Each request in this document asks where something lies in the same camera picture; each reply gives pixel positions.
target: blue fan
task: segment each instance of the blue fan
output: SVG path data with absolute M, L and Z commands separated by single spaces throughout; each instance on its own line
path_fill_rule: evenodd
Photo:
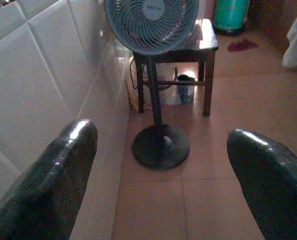
M 136 136 L 132 151 L 139 163 L 151 169 L 173 168 L 189 154 L 186 135 L 162 124 L 154 55 L 172 50 L 188 36 L 198 10 L 198 0 L 105 0 L 106 18 L 115 36 L 145 56 L 154 125 Z

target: round black base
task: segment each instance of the round black base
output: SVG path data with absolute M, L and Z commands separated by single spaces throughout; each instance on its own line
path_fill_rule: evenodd
M 141 131 L 132 145 L 135 159 L 155 170 L 166 170 L 180 165 L 190 151 L 189 139 L 177 127 L 162 125 L 163 144 L 158 145 L 156 126 Z
M 216 26 L 214 27 L 214 29 L 215 29 L 215 32 L 218 34 L 235 37 L 245 31 L 245 25 L 243 24 L 243 26 L 241 28 L 232 29 L 232 30 L 219 29 Z

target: tiled floor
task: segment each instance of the tiled floor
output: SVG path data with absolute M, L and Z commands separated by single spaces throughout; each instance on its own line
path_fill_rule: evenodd
M 244 37 L 260 47 L 227 51 Z M 231 168 L 226 138 L 234 128 L 257 131 L 297 155 L 297 73 L 281 67 L 282 54 L 256 31 L 218 36 L 218 42 L 211 116 L 202 117 L 204 90 L 198 87 L 193 103 L 162 108 L 164 122 L 190 140 L 181 166 L 153 171 L 135 161 L 132 142 L 153 119 L 148 110 L 131 113 L 114 240 L 264 239 Z M 196 67 L 178 66 L 182 73 Z

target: wall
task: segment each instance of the wall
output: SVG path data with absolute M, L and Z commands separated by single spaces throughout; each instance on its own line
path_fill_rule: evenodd
M 98 128 L 73 240 L 111 238 L 129 117 L 129 51 L 113 37 L 102 2 L 0 7 L 0 198 L 68 122 L 90 118 Z
M 206 1 L 204 18 L 213 20 L 216 1 L 215 0 L 204 0 L 204 1 Z
M 251 21 L 283 52 L 289 46 L 287 34 L 297 17 L 297 0 L 253 0 Z
M 197 19 L 203 19 L 204 18 L 205 5 L 206 5 L 206 0 L 199 0 L 198 13 L 197 13 L 197 17 L 196 17 Z

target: fan guard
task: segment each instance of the fan guard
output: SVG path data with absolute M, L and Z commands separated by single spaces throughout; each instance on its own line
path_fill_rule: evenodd
M 118 40 L 143 55 L 166 53 L 181 43 L 198 14 L 197 0 L 105 0 Z

